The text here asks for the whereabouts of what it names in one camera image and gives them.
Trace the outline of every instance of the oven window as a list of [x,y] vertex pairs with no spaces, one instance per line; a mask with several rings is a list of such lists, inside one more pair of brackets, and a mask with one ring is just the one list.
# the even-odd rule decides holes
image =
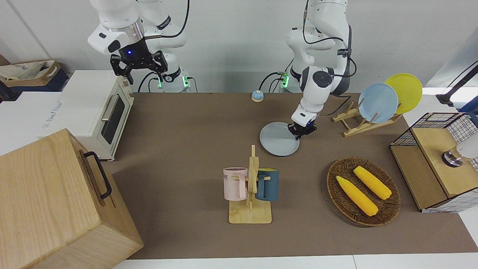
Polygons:
[[105,138],[106,142],[111,145],[113,142],[113,138],[115,137],[116,130],[121,121],[121,116],[124,112],[124,102],[121,98],[118,99],[116,106],[113,110],[113,114],[111,116],[111,120],[105,122],[103,125],[103,130],[101,130],[101,135]]

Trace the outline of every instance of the brown tablecloth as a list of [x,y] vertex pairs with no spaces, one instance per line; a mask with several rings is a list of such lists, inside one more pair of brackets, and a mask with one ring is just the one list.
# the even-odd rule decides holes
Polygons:
[[[275,157],[259,141],[263,126],[290,122],[300,94],[137,94],[116,153],[113,174],[144,248],[133,259],[276,257],[388,253],[477,252],[458,214],[420,213],[388,148],[405,120],[344,138],[342,123],[316,120],[296,153]],[[330,97],[323,112],[343,99]],[[356,126],[359,120],[348,120]],[[260,167],[280,170],[272,223],[229,224],[222,169],[247,167],[250,145]],[[326,190],[326,175],[342,157],[366,158],[395,180],[402,208],[391,223],[357,227]]]

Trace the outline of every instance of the mug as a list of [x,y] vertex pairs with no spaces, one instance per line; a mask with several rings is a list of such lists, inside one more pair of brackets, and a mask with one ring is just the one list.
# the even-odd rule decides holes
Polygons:
[[259,168],[257,173],[256,199],[275,201],[279,197],[279,170],[273,168]]
[[246,177],[248,170],[244,167],[224,168],[224,198],[229,201],[247,199]]

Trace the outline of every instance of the corn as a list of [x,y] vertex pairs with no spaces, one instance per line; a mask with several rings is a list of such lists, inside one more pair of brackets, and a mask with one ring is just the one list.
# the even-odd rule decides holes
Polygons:
[[376,178],[365,168],[363,168],[362,166],[358,166],[354,169],[354,173],[380,199],[386,200],[390,198],[391,190],[387,186],[385,186],[385,184],[383,184],[380,179]]
[[340,187],[345,191],[347,196],[365,213],[372,217],[377,214],[379,208],[370,199],[363,194],[355,185],[343,177],[337,176]]

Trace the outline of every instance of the black cable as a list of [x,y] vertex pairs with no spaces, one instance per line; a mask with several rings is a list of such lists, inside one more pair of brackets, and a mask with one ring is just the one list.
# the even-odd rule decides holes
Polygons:
[[177,34],[175,34],[175,35],[156,34],[156,35],[145,36],[144,39],[147,40],[147,39],[155,39],[155,38],[174,38],[174,37],[177,37],[180,34],[182,34],[183,31],[184,31],[184,28],[186,28],[187,19],[189,18],[189,2],[190,2],[190,0],[187,0],[186,17],[184,19],[183,27],[181,28],[181,30]]
[[268,91],[268,93],[271,92],[272,84],[274,84],[274,81],[277,81],[277,83],[279,83],[279,81],[281,81],[281,80],[282,80],[282,76],[281,76],[280,78],[274,79],[274,80],[271,82],[271,84],[269,85],[269,91]]
[[334,76],[337,76],[337,77],[343,77],[343,78],[349,78],[353,75],[355,75],[355,73],[357,73],[357,64],[355,63],[355,61],[352,59],[352,57],[347,57],[347,60],[351,61],[352,64],[354,64],[354,67],[355,67],[355,70],[354,72],[351,74],[351,75],[334,75]]
[[196,92],[198,93],[199,91],[197,90],[197,83],[196,83],[196,79],[193,78],[193,77],[187,77],[187,79],[192,79],[194,80],[194,87],[196,88]]
[[[287,67],[284,69],[284,72],[287,72],[287,69],[289,69],[289,67],[292,65],[292,62],[294,61],[294,58],[292,58],[291,62],[289,63],[289,65],[287,65]],[[279,82],[277,82],[275,84],[275,87],[274,87],[274,90],[272,92],[275,92],[275,89],[277,88],[277,85],[279,85]]]
[[342,42],[344,42],[344,40],[340,37],[328,37],[328,38],[324,38],[324,39],[321,39],[321,40],[317,40],[317,41],[314,41],[314,42],[309,42],[305,39],[305,21],[307,20],[307,11],[309,10],[309,0],[307,0],[307,3],[305,4],[305,9],[304,9],[304,21],[302,23],[302,37],[304,38],[304,41],[307,43],[307,44],[317,44],[319,42],[322,42],[322,41],[325,41],[325,40],[329,40],[329,39],[336,39],[336,40],[340,40]]
[[151,85],[150,85],[150,84],[151,84],[151,80],[158,80],[158,78],[152,78],[152,79],[150,79],[150,81],[148,81],[148,92],[151,92],[151,87],[150,87],[150,86],[151,86]]
[[140,86],[138,87],[138,92],[141,91],[141,87],[143,86],[143,83],[144,81],[146,80],[146,78],[148,78],[150,75],[154,74],[154,72],[150,72],[148,73],[146,76],[144,76],[143,80],[141,80],[141,83],[140,83]]
[[352,97],[351,95],[335,95],[335,94],[333,94],[333,93],[331,93],[330,95],[335,96],[335,97],[339,97],[339,98],[346,98],[346,99],[345,99],[345,101],[344,101],[341,105],[339,105],[339,106],[337,107],[337,109],[335,109],[332,113],[328,113],[328,114],[321,113],[321,114],[319,114],[319,116],[331,116],[331,115],[335,114],[335,113],[336,113],[342,106],[344,106],[345,103]]
[[463,75],[463,73],[465,73],[466,71],[468,71],[468,69],[470,69],[472,66],[474,66],[476,63],[478,63],[478,61],[472,63],[470,66],[468,66],[465,70],[463,70],[463,72],[461,72],[452,82],[450,82],[450,84],[447,86],[447,88],[449,88],[453,82],[455,82],[455,80],[457,80],[459,77],[461,77],[461,75]]
[[261,82],[261,85],[259,86],[259,90],[262,89],[262,85],[264,84],[264,82],[266,82],[266,80],[270,77],[270,76],[273,76],[273,75],[281,75],[282,73],[281,72],[273,72],[273,73],[270,73],[268,74]]

